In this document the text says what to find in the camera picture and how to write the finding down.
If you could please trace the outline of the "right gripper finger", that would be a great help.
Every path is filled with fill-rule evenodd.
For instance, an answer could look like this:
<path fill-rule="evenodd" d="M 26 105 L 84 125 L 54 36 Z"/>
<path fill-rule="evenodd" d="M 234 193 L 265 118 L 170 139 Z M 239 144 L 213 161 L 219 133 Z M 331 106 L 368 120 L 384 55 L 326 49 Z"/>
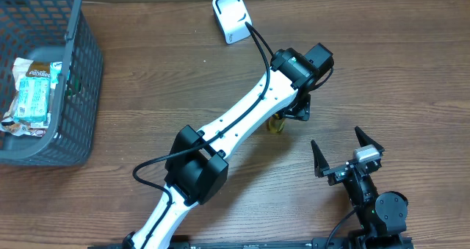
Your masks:
<path fill-rule="evenodd" d="M 314 155 L 314 174 L 321 178 L 325 175 L 325 171 L 330 169 L 330 166 L 314 140 L 311 141 L 311 148 Z"/>
<path fill-rule="evenodd" d="M 368 136 L 359 126 L 356 126 L 354 130 L 361 147 L 373 145 L 380 154 L 385 151 L 385 148 L 381 144 Z"/>

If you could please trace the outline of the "yellow dish soap bottle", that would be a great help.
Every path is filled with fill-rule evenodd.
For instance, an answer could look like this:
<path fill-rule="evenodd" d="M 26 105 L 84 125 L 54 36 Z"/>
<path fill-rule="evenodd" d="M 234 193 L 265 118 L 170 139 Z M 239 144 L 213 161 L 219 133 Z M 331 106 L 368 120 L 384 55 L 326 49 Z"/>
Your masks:
<path fill-rule="evenodd" d="M 286 119 L 278 113 L 272 115 L 267 121 L 267 129 L 273 134 L 280 134 L 285 126 Z"/>

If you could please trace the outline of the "teal tissue pack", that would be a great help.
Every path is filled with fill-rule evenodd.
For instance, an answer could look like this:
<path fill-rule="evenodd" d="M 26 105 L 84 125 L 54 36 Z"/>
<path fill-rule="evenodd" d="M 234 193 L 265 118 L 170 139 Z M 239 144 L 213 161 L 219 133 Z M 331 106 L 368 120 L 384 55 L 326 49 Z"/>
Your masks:
<path fill-rule="evenodd" d="M 29 123 L 46 121 L 50 91 L 50 80 L 47 78 L 22 78 L 14 119 Z"/>

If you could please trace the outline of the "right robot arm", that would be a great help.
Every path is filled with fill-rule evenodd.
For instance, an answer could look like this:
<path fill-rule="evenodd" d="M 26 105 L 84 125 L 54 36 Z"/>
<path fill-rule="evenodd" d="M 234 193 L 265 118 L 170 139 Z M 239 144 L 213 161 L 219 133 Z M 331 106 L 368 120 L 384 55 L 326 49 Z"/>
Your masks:
<path fill-rule="evenodd" d="M 326 238 L 314 238 L 315 248 L 413 248 L 410 237 L 403 237 L 407 230 L 408 199 L 400 192 L 380 194 L 371 174 L 381 168 L 385 148 L 369 137 L 360 127 L 355 127 L 360 144 L 353 151 L 351 160 L 331 168 L 315 141 L 311 141 L 314 155 L 314 173 L 326 177 L 328 184 L 343 184 L 352 211 L 333 228 Z M 346 237 L 335 238 L 339 228 L 356 215 L 361 227 L 350 231 Z"/>

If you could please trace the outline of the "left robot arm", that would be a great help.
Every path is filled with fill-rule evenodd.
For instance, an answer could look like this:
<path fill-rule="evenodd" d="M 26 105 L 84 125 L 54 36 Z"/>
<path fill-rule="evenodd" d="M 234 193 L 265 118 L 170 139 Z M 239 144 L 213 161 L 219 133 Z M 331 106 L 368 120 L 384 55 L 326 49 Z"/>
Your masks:
<path fill-rule="evenodd" d="M 232 153 L 266 120 L 307 121 L 310 93 L 326 82 L 333 54 L 316 44 L 306 54 L 278 50 L 257 85 L 218 119 L 198 130 L 185 126 L 165 157 L 163 195 L 145 225 L 128 234 L 123 248 L 168 248 L 188 212 L 224 185 Z"/>

